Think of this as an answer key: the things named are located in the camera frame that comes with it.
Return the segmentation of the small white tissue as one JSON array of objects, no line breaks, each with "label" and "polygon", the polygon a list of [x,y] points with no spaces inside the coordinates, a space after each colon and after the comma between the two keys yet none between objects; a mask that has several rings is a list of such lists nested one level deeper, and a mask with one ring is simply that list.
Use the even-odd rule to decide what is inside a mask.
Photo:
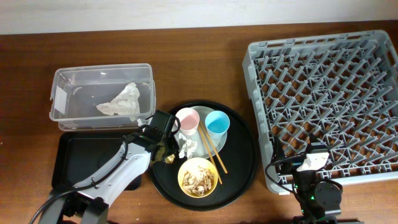
[{"label": "small white tissue", "polygon": [[192,139],[185,137],[182,133],[178,135],[179,139],[183,140],[183,145],[179,150],[179,158],[182,159],[186,157],[187,159],[191,159],[193,157],[193,153],[196,151],[198,143]]}]

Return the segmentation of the pink cup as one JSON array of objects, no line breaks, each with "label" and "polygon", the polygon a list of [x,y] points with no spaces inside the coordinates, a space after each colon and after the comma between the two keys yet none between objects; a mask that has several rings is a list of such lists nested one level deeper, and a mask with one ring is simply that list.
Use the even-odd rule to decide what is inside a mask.
[{"label": "pink cup", "polygon": [[182,108],[175,115],[180,121],[180,131],[186,136],[196,133],[200,123],[200,116],[193,108]]}]

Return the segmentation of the large white napkin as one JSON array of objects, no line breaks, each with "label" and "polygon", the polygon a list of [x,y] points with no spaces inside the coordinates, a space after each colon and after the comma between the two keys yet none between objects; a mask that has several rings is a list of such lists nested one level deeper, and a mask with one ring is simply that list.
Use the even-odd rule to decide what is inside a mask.
[{"label": "large white napkin", "polygon": [[126,115],[129,116],[131,121],[135,121],[141,113],[138,102],[139,97],[139,90],[136,84],[132,82],[126,85],[124,90],[113,100],[99,104],[96,108],[103,114],[109,116]]}]

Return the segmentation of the yellow bowl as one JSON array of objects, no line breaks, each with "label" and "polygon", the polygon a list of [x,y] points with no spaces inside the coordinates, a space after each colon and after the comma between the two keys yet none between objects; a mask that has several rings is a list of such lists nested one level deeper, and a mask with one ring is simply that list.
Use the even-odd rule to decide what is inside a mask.
[{"label": "yellow bowl", "polygon": [[218,184],[218,171],[207,159],[196,157],[184,162],[178,171],[178,184],[190,197],[209,196]]}]

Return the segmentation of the blue cup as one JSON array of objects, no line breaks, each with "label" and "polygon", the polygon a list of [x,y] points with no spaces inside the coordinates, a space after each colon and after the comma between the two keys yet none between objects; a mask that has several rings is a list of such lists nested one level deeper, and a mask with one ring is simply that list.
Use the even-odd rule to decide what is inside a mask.
[{"label": "blue cup", "polygon": [[213,139],[221,138],[229,129],[229,116],[222,111],[212,111],[205,118],[205,127]]}]

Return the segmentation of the food scraps pile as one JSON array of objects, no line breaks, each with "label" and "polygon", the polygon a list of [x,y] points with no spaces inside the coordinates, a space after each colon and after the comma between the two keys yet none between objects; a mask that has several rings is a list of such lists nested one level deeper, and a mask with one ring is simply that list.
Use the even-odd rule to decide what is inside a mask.
[{"label": "food scraps pile", "polygon": [[193,172],[186,171],[182,180],[182,189],[194,196],[202,197],[214,185],[215,175],[211,170],[198,166]]}]

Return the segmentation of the gold foil wrapper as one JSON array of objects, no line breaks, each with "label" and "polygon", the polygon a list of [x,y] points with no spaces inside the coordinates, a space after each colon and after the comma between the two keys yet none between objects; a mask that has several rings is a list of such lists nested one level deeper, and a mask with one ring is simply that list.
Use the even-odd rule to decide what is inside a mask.
[{"label": "gold foil wrapper", "polygon": [[164,161],[166,164],[172,164],[174,162],[175,159],[175,155],[171,154],[170,156],[167,156]]}]

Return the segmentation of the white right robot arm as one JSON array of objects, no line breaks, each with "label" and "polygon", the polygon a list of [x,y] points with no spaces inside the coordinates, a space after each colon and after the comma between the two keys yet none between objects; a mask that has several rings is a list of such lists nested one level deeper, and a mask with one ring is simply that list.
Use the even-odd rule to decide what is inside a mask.
[{"label": "white right robot arm", "polygon": [[274,136],[274,152],[271,166],[292,174],[292,188],[289,192],[300,204],[301,216],[293,217],[293,224],[338,223],[341,214],[340,203],[343,186],[330,179],[321,179],[317,172],[326,166],[330,157],[328,146],[314,134],[305,150],[287,157],[282,150],[282,141]]}]

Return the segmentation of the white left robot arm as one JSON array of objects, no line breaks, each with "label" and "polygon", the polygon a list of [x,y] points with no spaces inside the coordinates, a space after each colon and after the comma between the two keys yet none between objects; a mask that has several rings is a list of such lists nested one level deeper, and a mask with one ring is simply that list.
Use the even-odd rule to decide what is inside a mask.
[{"label": "white left robot arm", "polygon": [[179,150],[174,135],[148,127],[124,135],[105,165],[71,187],[53,189],[30,222],[65,223],[64,216],[79,215],[82,223],[107,223],[110,206],[134,179],[156,162],[172,162]]}]

